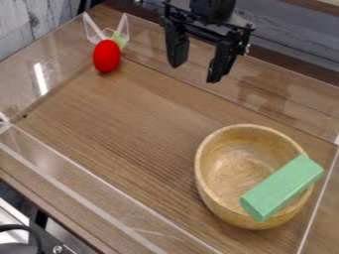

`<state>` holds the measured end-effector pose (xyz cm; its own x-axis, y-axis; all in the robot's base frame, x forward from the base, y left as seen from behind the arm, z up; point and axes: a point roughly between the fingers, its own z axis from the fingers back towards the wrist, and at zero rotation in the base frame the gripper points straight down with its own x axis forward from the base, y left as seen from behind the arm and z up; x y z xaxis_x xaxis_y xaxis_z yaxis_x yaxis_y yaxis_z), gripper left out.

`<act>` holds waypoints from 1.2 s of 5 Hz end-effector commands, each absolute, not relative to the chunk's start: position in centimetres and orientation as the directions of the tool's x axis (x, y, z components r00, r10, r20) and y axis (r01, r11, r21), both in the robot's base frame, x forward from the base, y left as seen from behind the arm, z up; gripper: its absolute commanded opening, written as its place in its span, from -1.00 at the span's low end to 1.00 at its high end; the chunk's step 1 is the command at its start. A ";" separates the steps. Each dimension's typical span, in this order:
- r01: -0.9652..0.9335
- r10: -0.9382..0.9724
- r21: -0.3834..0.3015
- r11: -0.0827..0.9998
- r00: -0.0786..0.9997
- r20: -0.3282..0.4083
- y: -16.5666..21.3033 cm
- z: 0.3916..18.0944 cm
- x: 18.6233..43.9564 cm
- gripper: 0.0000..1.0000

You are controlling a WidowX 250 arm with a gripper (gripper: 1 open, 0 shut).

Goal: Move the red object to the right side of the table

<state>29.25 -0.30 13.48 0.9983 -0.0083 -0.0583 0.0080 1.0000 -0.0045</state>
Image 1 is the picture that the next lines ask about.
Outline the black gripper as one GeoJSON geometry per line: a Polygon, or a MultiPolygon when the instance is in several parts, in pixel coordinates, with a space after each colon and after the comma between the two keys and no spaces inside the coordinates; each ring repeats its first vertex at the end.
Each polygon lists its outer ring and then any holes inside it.
{"type": "Polygon", "coordinates": [[[254,24],[234,12],[236,0],[162,0],[162,4],[168,63],[176,68],[186,61],[189,36],[217,44],[206,82],[218,82],[229,73],[237,54],[249,51],[254,24]]]}

